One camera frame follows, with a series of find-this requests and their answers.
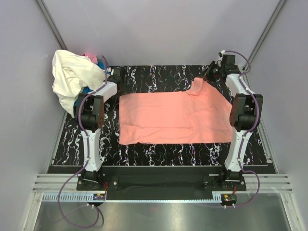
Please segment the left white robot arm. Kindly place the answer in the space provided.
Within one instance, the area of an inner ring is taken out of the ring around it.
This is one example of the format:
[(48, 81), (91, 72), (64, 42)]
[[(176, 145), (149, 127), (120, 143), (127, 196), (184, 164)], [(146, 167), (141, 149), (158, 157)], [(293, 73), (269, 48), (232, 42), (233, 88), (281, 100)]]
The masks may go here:
[(81, 129), (84, 147), (84, 164), (78, 175), (95, 191), (100, 190), (104, 184), (99, 147), (104, 124), (104, 103), (120, 93), (125, 80), (125, 71), (122, 68), (108, 68), (108, 71), (110, 75), (102, 86), (78, 95), (75, 109), (75, 119)]

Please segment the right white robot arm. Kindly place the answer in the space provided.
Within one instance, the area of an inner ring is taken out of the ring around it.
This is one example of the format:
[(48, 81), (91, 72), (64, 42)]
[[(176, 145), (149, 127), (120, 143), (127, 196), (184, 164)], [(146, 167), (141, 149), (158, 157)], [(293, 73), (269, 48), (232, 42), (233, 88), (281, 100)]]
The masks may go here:
[(212, 61), (205, 71), (205, 77), (216, 81), (221, 79), (234, 96), (230, 112), (232, 141), (217, 182), (222, 190), (231, 190), (236, 183), (244, 182), (243, 160), (249, 139), (260, 123), (263, 96), (254, 93), (245, 83), (243, 76), (251, 69), (241, 72), (235, 63), (235, 55), (248, 60), (237, 51), (221, 51), (220, 59)]

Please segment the salmon pink t shirt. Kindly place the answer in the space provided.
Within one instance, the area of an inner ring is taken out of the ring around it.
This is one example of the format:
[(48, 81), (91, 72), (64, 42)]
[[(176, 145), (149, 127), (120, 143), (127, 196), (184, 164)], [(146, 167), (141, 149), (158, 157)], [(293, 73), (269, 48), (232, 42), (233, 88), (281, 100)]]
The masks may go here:
[(127, 94), (119, 100), (119, 143), (228, 143), (230, 112), (225, 97), (199, 77), (187, 91)]

